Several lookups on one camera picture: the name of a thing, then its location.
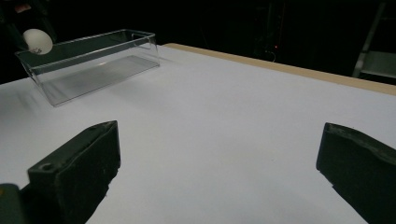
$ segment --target table surface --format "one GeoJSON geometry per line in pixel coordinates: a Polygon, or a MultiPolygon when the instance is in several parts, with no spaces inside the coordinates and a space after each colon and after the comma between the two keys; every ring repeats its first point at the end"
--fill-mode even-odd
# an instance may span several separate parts
{"type": "Polygon", "coordinates": [[[158,51],[160,67],[58,107],[28,78],[1,85],[0,183],[24,187],[54,149],[117,120],[121,168],[88,223],[365,223],[316,169],[318,148],[325,122],[396,147],[393,86],[158,51]]]}

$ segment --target ping pong ball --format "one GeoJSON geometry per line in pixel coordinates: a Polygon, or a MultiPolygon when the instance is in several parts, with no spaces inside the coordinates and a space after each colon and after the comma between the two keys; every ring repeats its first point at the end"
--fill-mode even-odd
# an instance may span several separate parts
{"type": "Polygon", "coordinates": [[[23,33],[28,49],[35,54],[46,54],[52,50],[52,39],[44,31],[30,29],[23,33]]]}

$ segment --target dark background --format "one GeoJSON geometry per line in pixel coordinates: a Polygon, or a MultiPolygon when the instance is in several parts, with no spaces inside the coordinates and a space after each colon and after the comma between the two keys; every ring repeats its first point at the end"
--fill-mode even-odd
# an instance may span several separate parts
{"type": "MultiPolygon", "coordinates": [[[[155,33],[158,45],[178,43],[348,77],[379,5],[376,1],[81,2],[48,3],[47,18],[56,42],[125,28],[155,33]]],[[[389,3],[390,18],[394,12],[389,3]]],[[[16,19],[21,33],[35,28],[29,27],[34,25],[26,19],[28,12],[22,13],[16,19]]],[[[396,52],[394,24],[389,19],[378,26],[372,49],[396,52]]],[[[0,83],[27,77],[14,55],[19,49],[3,35],[0,41],[0,83]]]]}

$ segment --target clear plastic container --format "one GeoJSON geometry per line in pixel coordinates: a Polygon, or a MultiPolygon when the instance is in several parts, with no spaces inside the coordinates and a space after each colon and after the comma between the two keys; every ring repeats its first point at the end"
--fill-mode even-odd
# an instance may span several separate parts
{"type": "Polygon", "coordinates": [[[160,66],[155,34],[127,29],[57,43],[43,55],[15,55],[53,106],[160,66]]]}

